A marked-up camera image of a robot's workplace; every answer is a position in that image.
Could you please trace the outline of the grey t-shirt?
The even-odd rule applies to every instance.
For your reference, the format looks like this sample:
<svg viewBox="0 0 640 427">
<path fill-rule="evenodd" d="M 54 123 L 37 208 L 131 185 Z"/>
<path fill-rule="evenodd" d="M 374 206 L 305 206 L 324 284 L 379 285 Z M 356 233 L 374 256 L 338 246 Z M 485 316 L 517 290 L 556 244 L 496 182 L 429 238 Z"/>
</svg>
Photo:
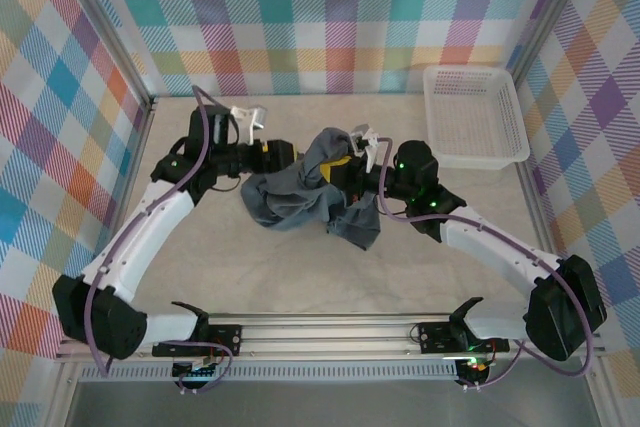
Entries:
<svg viewBox="0 0 640 427">
<path fill-rule="evenodd" d="M 334 127 L 322 130 L 300 160 L 279 172 L 246 179 L 240 189 L 246 210 L 267 229 L 289 231 L 318 221 L 328 233 L 362 250 L 370 249 L 380 234 L 375 196 L 367 193 L 348 204 L 344 191 L 320 172 L 322 163 L 352 152 L 347 132 Z"/>
</svg>

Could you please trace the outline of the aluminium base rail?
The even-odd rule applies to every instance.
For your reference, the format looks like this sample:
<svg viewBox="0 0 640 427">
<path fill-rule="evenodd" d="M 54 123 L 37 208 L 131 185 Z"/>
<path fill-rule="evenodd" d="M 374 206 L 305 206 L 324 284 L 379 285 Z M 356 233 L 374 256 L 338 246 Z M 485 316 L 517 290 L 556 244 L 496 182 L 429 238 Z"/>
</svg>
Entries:
<svg viewBox="0 0 640 427">
<path fill-rule="evenodd" d="M 149 315 L 143 321 L 120 321 L 113 327 L 96 324 L 94 340 L 101 346 L 102 359 L 152 360 L 152 347 L 165 336 L 187 336 L 194 322 L 179 307 L 169 313 Z M 432 358 L 470 358 L 489 353 L 422 354 L 416 339 L 416 325 L 447 322 L 449 315 L 410 314 L 221 314 L 209 315 L 209 324 L 241 325 L 239 360 L 255 361 L 342 361 L 391 360 L 426 355 Z M 524 336 L 524 325 L 509 318 L 506 327 L 491 324 L 477 332 L 480 339 L 501 338 L 514 342 Z"/>
</svg>

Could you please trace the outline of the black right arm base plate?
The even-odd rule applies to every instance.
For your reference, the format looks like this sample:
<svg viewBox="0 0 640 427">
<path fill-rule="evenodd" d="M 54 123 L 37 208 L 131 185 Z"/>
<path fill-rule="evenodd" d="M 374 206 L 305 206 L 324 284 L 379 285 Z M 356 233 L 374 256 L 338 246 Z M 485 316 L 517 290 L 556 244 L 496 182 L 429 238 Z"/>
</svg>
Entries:
<svg viewBox="0 0 640 427">
<path fill-rule="evenodd" d="M 510 344 L 506 339 L 477 339 L 450 322 L 418 323 L 417 335 L 422 354 L 508 353 L 510 351 Z"/>
</svg>

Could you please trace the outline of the white plastic mesh basket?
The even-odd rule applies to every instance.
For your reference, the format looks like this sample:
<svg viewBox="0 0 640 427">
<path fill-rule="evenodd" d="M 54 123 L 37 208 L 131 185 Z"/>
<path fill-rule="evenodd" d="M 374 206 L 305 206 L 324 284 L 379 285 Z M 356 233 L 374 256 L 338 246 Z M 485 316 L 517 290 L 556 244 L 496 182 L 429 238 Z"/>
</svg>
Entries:
<svg viewBox="0 0 640 427">
<path fill-rule="evenodd" d="M 530 156 L 512 76 L 488 66 L 423 72 L 427 144 L 450 169 L 501 170 Z"/>
</svg>

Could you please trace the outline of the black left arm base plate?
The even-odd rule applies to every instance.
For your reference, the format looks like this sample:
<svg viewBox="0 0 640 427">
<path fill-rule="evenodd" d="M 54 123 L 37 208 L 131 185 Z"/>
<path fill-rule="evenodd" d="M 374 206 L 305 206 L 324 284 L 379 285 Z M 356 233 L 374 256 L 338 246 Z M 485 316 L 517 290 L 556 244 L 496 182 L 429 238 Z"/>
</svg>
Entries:
<svg viewBox="0 0 640 427">
<path fill-rule="evenodd" d="M 233 355 L 240 352 L 242 341 L 241 325 L 215 325 L 207 324 L 200 327 L 186 341 L 163 342 L 152 347 L 154 357 L 209 357 L 220 355 L 223 350 L 213 348 L 211 343 L 216 343 L 228 348 Z"/>
</svg>

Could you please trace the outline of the aluminium table side rail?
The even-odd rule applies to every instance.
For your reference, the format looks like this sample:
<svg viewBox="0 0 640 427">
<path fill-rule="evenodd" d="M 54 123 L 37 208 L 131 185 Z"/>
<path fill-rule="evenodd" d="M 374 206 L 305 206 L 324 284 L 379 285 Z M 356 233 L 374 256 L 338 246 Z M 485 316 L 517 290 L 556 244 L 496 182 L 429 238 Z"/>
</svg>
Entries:
<svg viewBox="0 0 640 427">
<path fill-rule="evenodd" d="M 544 263 L 556 271 L 560 264 L 555 241 L 547 225 L 541 196 L 534 182 L 533 174 L 526 162 L 516 164 L 516 173 L 524 195 L 529 217 L 536 237 L 536 249 L 544 253 Z"/>
</svg>

